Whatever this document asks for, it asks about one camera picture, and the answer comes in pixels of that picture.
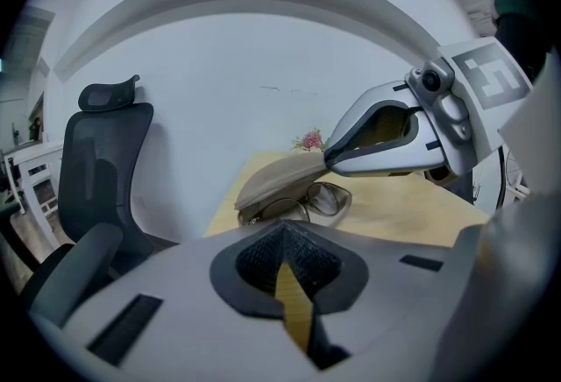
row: white table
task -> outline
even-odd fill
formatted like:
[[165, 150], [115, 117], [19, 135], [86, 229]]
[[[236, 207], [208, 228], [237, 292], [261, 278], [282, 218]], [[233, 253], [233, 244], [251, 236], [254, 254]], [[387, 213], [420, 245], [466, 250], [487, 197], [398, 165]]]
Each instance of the white table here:
[[16, 182], [14, 181], [13, 174], [11, 173], [9, 162], [10, 159], [13, 159], [14, 166], [19, 166], [22, 189], [24, 190], [25, 198], [27, 200], [27, 203], [29, 204], [29, 209], [31, 210], [33, 217], [35, 217], [35, 220], [37, 221], [37, 224], [39, 225], [41, 232], [45, 236], [47, 242], [53, 247], [53, 250], [57, 249], [60, 246], [60, 243], [53, 234], [51, 225], [47, 221], [45, 213], [39, 205], [39, 200], [37, 199], [37, 195], [35, 195], [35, 191], [33, 189], [33, 187], [40, 182], [49, 179], [51, 177], [51, 173], [47, 169], [34, 175], [30, 175], [29, 171], [35, 167], [49, 164], [57, 159], [61, 159], [62, 146], [63, 141], [49, 141], [27, 147], [23, 150], [9, 152], [4, 155], [6, 173], [8, 174], [8, 180], [10, 181], [10, 186], [14, 197], [19, 203], [19, 211], [21, 212], [21, 214], [25, 213], [24, 205], [18, 195], [18, 187], [16, 185]]

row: black rectangular slot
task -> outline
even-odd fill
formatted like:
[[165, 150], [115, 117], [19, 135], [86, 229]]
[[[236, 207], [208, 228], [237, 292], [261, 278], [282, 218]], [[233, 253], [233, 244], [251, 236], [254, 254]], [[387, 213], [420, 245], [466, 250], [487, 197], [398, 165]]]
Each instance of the black rectangular slot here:
[[162, 302], [160, 298], [145, 294], [136, 296], [88, 349], [108, 364], [118, 366]]
[[413, 256], [411, 254], [406, 254], [400, 259], [400, 262], [407, 265], [417, 266], [419, 268], [424, 268], [425, 270], [430, 270], [432, 272], [437, 272], [442, 267], [443, 263], [441, 260], [421, 258], [419, 256]]

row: glasses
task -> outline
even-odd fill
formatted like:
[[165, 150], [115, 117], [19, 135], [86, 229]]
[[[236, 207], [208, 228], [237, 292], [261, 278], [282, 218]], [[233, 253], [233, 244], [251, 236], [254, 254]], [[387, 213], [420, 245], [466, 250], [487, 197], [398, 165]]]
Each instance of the glasses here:
[[309, 222], [310, 211], [320, 216], [334, 216], [340, 209], [334, 189], [344, 190], [342, 187], [328, 182], [315, 182], [308, 187], [306, 196], [300, 201], [293, 198], [275, 200], [245, 224], [255, 224], [275, 218]]

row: black mesh chair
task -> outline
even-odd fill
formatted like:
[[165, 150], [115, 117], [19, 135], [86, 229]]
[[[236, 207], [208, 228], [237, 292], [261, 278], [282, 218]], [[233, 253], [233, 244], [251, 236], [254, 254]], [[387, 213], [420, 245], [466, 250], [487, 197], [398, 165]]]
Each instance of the black mesh chair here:
[[74, 241], [98, 223], [123, 232], [112, 267], [120, 274], [154, 250], [175, 245], [145, 234], [131, 213], [134, 167], [148, 127], [150, 103], [133, 103], [135, 82], [92, 84], [80, 94], [82, 112], [70, 117], [64, 137], [59, 185], [59, 218]]

